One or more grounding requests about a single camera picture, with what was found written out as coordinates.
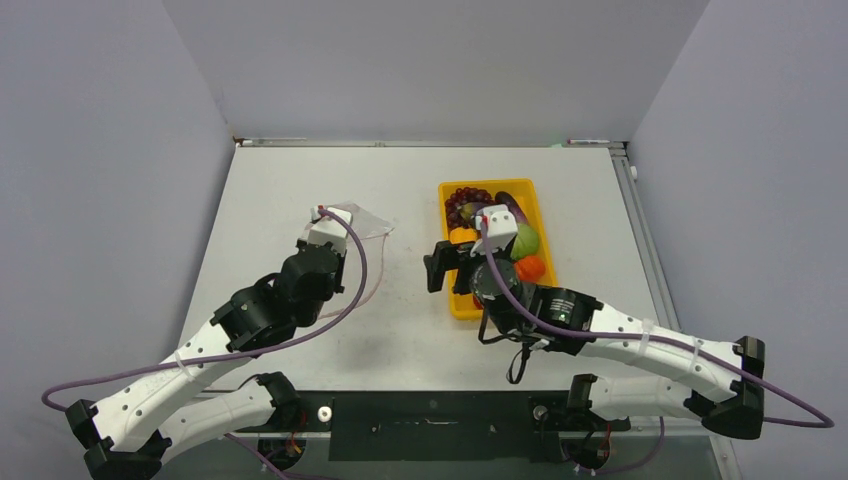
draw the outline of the yellow tray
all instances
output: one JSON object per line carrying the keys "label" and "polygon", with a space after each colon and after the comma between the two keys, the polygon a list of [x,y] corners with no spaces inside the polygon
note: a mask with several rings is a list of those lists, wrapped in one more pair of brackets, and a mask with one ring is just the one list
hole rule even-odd
{"label": "yellow tray", "polygon": [[[541,285],[556,286],[556,272],[554,262],[551,260],[551,249],[548,247],[548,237],[545,234],[545,224],[542,222],[542,212],[539,210],[539,202],[536,200],[536,189],[533,182],[528,178],[510,178],[504,180],[476,180],[467,182],[446,182],[439,185],[439,209],[442,215],[442,234],[448,239],[448,221],[445,214],[445,200],[456,191],[457,188],[474,187],[487,190],[494,197],[498,192],[507,192],[515,198],[518,206],[527,217],[527,222],[539,233],[539,251],[536,255],[545,262],[545,275],[538,281]],[[456,281],[456,271],[448,272],[448,281],[445,288],[448,291],[450,310],[458,320],[480,320],[483,311],[474,306],[472,295],[455,295],[451,292]]]}

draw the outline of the white table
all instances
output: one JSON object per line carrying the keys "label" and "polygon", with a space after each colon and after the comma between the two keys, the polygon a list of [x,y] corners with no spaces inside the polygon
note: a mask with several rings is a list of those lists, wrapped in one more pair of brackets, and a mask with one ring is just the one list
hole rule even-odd
{"label": "white table", "polygon": [[[542,352],[513,387],[504,373],[519,346],[479,344],[477,323],[450,315],[447,285],[427,293],[422,257],[442,239],[438,184],[513,177],[535,184],[561,286],[656,318],[607,149],[244,147],[233,159],[180,342],[233,292],[279,270],[310,206],[352,200],[396,227],[377,294],[325,335],[263,356],[214,389],[277,370],[300,390],[567,389],[580,373],[637,374],[600,359]],[[348,251],[347,292],[325,311],[347,304],[357,287],[359,258],[355,248]],[[379,258],[369,267],[375,278]]]}

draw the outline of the clear plastic bag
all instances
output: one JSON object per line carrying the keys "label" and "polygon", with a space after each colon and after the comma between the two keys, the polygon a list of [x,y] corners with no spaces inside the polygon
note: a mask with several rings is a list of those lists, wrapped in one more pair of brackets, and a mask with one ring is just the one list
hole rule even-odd
{"label": "clear plastic bag", "polygon": [[[365,294],[356,304],[356,308],[365,305],[377,290],[383,281],[383,254],[386,247],[386,239],[389,234],[395,229],[394,225],[383,220],[382,218],[372,214],[368,210],[360,207],[354,202],[343,202],[336,205],[330,205],[332,208],[344,210],[353,214],[352,227],[353,231],[362,241],[362,246],[365,248],[365,256],[368,259],[368,279],[365,285]],[[311,224],[304,227],[304,238],[306,231]],[[353,239],[347,239],[347,258],[345,259],[345,272],[343,285],[345,285],[345,293],[352,294],[358,287],[359,278],[362,275],[362,270],[359,262],[359,252],[353,244]],[[324,305],[323,312],[319,319],[335,317],[344,309],[350,302],[348,295],[335,295],[332,300]]]}

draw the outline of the screw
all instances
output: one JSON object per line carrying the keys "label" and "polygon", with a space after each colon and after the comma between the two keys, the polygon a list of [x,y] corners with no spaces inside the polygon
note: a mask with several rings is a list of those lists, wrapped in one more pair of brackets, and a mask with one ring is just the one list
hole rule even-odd
{"label": "screw", "polygon": [[322,423],[327,423],[333,418],[333,410],[330,407],[321,407],[318,409],[318,420]]}
{"label": "screw", "polygon": [[537,405],[536,408],[533,409],[533,418],[536,420],[542,420],[548,415],[548,407],[544,405]]}

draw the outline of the gray wall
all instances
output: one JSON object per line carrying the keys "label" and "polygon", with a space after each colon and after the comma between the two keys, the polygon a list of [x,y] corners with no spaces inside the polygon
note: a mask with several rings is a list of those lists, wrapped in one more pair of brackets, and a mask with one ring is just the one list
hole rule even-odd
{"label": "gray wall", "polygon": [[0,478],[85,479],[39,395],[173,348],[232,141],[158,0],[0,5]]}
{"label": "gray wall", "polygon": [[748,479],[848,471],[847,22],[842,0],[711,1],[631,145],[683,327],[762,338],[767,378],[838,424],[735,442]]}
{"label": "gray wall", "polygon": [[629,140],[707,0],[165,0],[245,137]]}

